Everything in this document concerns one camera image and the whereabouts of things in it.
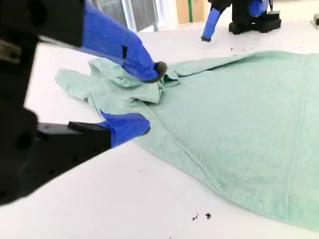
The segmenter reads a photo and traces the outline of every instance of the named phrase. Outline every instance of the black speck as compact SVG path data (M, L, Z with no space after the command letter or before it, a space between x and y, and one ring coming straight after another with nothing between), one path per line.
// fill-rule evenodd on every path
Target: black speck
M196 217L192 218L193 222L198 218L198 214L196 215Z

